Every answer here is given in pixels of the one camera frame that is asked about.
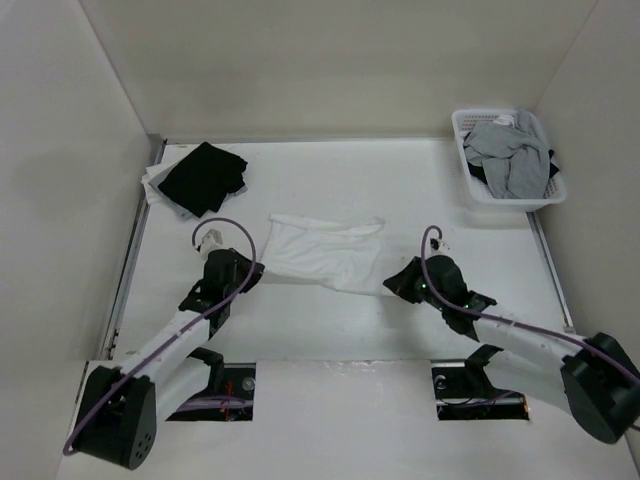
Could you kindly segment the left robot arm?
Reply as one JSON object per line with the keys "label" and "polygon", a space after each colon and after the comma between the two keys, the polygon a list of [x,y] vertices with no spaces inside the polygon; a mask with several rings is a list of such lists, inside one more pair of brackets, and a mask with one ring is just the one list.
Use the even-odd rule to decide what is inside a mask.
{"label": "left robot arm", "polygon": [[123,363],[89,374],[65,455],[83,453],[135,470],[159,424],[173,415],[250,409],[252,392],[228,380],[223,355],[205,345],[229,318],[233,299],[263,273],[262,264],[232,248],[209,252],[202,279],[173,319]]}

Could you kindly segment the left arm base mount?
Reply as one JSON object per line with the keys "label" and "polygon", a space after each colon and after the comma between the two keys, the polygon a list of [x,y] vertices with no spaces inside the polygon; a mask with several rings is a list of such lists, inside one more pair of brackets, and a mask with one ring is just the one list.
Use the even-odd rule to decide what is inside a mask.
{"label": "left arm base mount", "polygon": [[249,422],[256,391],[255,363],[226,364],[221,380],[193,395],[170,415],[169,422]]}

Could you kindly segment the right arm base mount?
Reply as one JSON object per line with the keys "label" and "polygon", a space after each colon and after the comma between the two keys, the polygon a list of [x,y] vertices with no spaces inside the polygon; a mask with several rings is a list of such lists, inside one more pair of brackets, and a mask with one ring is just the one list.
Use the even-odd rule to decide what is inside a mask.
{"label": "right arm base mount", "polygon": [[525,397],[494,387],[486,375],[463,363],[431,367],[436,414],[440,421],[528,421]]}

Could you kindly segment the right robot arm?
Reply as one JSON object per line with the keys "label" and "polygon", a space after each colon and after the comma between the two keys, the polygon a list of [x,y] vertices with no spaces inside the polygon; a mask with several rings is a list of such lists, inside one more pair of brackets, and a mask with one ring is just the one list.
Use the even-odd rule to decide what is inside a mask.
{"label": "right robot arm", "polygon": [[383,285],[411,304],[429,304],[451,330],[479,343],[463,373],[471,393],[534,397],[605,444],[617,443],[638,421],[639,370],[612,336],[580,337],[509,319],[495,299],[469,289],[445,255],[415,257]]}

